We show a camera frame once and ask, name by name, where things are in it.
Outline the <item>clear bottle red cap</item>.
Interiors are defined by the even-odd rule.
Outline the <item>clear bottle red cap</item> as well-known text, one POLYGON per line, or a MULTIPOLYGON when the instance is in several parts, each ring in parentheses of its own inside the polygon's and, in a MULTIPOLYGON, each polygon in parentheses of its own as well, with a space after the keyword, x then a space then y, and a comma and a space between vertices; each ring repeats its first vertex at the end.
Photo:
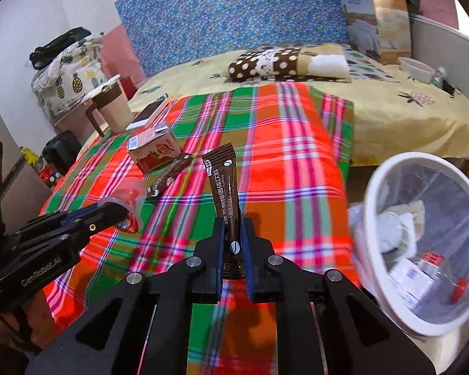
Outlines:
POLYGON ((433 285, 442 291, 443 301, 456 304, 462 299, 469 281, 453 274, 448 258, 436 252, 424 252, 418 267, 433 280, 433 285))

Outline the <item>brown coffee stick packet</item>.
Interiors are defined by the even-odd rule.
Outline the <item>brown coffee stick packet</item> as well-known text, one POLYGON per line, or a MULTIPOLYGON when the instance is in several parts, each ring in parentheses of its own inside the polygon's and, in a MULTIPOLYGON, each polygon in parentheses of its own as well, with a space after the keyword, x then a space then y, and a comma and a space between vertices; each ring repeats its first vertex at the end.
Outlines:
POLYGON ((237 185, 236 154, 231 143, 202 157, 209 179, 217 217, 225 223, 223 277, 245 278, 240 240, 240 205, 237 185))

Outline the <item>white smartphone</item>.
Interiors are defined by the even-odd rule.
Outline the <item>white smartphone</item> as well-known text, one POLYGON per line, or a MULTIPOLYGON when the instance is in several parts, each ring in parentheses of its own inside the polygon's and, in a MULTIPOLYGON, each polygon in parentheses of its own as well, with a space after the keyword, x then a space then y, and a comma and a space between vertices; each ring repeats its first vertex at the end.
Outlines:
POLYGON ((148 104, 127 126, 126 131, 136 131, 149 128, 162 111, 166 100, 166 98, 163 98, 148 104))

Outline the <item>pink storage box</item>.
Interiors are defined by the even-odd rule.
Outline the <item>pink storage box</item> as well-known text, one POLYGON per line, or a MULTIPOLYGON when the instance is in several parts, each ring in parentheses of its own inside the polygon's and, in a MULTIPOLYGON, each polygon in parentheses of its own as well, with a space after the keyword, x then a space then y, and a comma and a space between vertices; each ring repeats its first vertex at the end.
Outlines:
POLYGON ((80 144, 84 144, 93 133, 95 128, 86 117, 87 106, 84 103, 78 103, 69 111, 64 113, 54 122, 54 129, 61 133, 65 130, 71 130, 80 144))

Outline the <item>brown polka dot pillow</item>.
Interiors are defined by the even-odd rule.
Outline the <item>brown polka dot pillow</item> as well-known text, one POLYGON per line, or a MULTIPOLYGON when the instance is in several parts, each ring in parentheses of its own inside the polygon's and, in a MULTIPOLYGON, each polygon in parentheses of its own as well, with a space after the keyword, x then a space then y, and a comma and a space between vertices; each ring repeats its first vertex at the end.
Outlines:
POLYGON ((261 47, 239 55, 226 70, 230 80, 285 80, 296 78, 347 80, 344 50, 336 44, 261 47))

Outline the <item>blue floral headboard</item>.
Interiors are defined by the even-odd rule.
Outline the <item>blue floral headboard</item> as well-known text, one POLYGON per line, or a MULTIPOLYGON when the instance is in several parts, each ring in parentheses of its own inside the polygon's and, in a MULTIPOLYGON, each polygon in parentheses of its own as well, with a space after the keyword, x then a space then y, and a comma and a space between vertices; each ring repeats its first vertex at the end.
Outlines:
POLYGON ((346 43, 339 0, 118 0, 145 74, 262 46, 346 43))

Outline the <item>pineapple print storage bag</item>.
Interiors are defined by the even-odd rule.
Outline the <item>pineapple print storage bag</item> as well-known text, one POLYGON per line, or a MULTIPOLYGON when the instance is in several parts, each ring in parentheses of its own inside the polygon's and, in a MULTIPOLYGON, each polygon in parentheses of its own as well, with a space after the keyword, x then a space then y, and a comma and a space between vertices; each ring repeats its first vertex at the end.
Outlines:
POLYGON ((102 48, 103 35, 91 34, 64 49, 33 77, 31 89, 51 121, 107 81, 100 59, 102 48))

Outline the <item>small green jar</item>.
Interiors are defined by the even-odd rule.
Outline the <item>small green jar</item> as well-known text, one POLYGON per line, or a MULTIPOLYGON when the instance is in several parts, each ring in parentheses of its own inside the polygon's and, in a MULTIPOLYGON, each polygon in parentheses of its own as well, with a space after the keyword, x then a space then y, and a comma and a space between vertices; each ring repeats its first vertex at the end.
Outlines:
POLYGON ((442 66, 440 66, 433 74, 431 84, 442 90, 446 81, 446 77, 446 70, 442 66))

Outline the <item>yellow pineapple bed sheet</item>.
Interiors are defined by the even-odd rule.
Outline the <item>yellow pineapple bed sheet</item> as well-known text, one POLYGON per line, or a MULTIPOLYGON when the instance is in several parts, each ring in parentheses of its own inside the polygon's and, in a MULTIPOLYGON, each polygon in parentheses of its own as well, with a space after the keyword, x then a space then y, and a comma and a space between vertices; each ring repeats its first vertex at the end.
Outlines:
MULTIPOLYGON (((241 54, 237 50, 166 69, 141 86, 129 107, 138 113, 162 95, 175 100, 233 91, 240 84, 228 78, 228 66, 241 54)), ((411 80, 396 65, 383 70, 390 81, 309 81, 317 90, 353 103, 353 166, 378 165, 402 152, 469 159, 469 99, 411 80)))

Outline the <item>beige brown travel mug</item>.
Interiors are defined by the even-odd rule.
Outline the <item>beige brown travel mug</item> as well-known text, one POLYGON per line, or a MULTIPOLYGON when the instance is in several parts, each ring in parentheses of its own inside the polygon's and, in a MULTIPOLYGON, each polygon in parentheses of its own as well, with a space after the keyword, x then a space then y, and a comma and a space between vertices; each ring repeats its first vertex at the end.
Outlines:
POLYGON ((129 107, 129 100, 121 87, 119 79, 120 75, 113 76, 85 97, 86 101, 90 101, 85 110, 85 116, 101 137, 104 136, 104 132, 95 120, 95 111, 101 114, 109 128, 116 134, 123 133, 134 120, 134 115, 129 107))

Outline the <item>white plastic bowl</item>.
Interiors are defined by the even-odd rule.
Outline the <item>white plastic bowl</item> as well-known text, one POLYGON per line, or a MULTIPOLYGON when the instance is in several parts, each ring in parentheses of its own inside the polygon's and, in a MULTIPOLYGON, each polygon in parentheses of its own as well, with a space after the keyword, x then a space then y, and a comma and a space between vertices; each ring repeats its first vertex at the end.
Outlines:
POLYGON ((434 74, 436 73, 436 71, 427 64, 410 57, 398 57, 398 63, 401 71, 406 73, 412 79, 425 84, 430 84, 434 74))

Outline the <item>black bag on top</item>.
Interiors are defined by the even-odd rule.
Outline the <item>black bag on top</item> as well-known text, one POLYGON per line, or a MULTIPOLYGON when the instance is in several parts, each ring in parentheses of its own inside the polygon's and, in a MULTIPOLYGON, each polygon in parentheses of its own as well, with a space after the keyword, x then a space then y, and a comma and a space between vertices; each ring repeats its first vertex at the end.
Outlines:
POLYGON ((36 47, 29 55, 29 61, 35 70, 42 70, 64 49, 88 37, 90 31, 83 27, 73 28, 42 47, 36 47))

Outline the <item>strawberry milk carton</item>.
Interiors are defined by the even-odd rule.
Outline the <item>strawberry milk carton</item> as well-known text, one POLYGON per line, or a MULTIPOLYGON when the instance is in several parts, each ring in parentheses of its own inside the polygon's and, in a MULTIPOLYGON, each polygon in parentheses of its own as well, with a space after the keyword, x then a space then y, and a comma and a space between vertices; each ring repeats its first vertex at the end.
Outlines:
POLYGON ((168 124, 162 122, 131 136, 127 151, 137 168, 146 174, 177 158, 181 147, 168 124))

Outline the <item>translucent trash bag liner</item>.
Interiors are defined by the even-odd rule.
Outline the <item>translucent trash bag liner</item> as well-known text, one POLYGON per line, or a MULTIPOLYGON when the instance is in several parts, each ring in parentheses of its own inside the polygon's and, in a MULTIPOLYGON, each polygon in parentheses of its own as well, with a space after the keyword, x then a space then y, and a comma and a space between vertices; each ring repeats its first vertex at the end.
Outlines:
MULTIPOLYGON (((418 200, 425 205, 425 231, 417 243, 417 254, 402 259, 418 264, 424 252, 436 252, 449 259, 454 275, 469 281, 469 180, 439 158, 407 159, 382 166, 380 173, 381 191, 374 202, 378 212, 418 200)), ((414 332, 424 333, 421 326, 426 322, 454 328, 469 318, 469 284, 456 304, 443 301, 442 291, 433 285, 409 310, 389 276, 395 264, 387 266, 384 261, 384 265, 395 298, 391 305, 395 310, 404 310, 408 315, 404 322, 412 325, 414 332)))

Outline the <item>bedding package box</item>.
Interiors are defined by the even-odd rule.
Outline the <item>bedding package box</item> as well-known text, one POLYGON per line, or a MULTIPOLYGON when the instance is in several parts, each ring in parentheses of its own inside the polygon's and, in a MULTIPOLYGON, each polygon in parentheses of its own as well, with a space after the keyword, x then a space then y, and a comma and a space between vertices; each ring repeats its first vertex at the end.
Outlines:
POLYGON ((340 0, 351 47, 386 64, 412 56, 410 14, 420 0, 340 0))

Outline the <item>white milk carton box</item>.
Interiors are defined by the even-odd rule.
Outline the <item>white milk carton box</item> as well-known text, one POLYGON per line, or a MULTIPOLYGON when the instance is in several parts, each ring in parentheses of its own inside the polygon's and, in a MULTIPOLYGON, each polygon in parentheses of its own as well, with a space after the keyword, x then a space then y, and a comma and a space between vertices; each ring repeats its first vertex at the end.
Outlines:
POLYGON ((389 276, 409 310, 413 310, 433 287, 434 280, 423 272, 418 264, 402 259, 389 271, 389 276))

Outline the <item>white round trash bin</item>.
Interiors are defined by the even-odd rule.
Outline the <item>white round trash bin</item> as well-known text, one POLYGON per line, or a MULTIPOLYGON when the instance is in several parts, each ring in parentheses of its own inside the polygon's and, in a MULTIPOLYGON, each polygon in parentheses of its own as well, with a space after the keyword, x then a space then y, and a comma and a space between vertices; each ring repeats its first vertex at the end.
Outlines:
POLYGON ((418 338, 469 319, 469 179, 435 155, 390 157, 349 207, 360 283, 418 338))

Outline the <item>black backpack on floor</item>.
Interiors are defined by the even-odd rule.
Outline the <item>black backpack on floor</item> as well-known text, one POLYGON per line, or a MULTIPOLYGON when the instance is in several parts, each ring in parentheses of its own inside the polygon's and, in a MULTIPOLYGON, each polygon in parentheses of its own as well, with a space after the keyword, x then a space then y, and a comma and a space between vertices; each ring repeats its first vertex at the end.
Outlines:
POLYGON ((42 157, 61 175, 66 175, 74 165, 82 146, 71 130, 62 131, 45 144, 42 157))

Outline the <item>red green plaid cloth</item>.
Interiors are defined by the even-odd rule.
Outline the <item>red green plaid cloth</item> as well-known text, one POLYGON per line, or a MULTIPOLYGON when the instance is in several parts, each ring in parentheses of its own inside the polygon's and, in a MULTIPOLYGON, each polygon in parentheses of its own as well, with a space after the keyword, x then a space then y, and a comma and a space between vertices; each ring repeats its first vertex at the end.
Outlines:
MULTIPOLYGON (((157 204, 140 212, 144 228, 110 228, 92 237, 81 261, 45 288, 57 333, 64 332, 125 273, 161 273, 212 234, 217 211, 235 213, 224 177, 202 156, 231 144, 240 215, 300 267, 338 268, 358 284, 347 228, 345 180, 353 102, 304 83, 248 86, 172 100, 160 115, 193 156, 157 204)), ((77 210, 108 196, 127 178, 149 186, 130 158, 129 134, 98 138, 53 190, 42 212, 77 210)), ((252 304, 242 280, 226 281, 216 305, 194 306, 188 374, 277 374, 275 308, 252 304)))

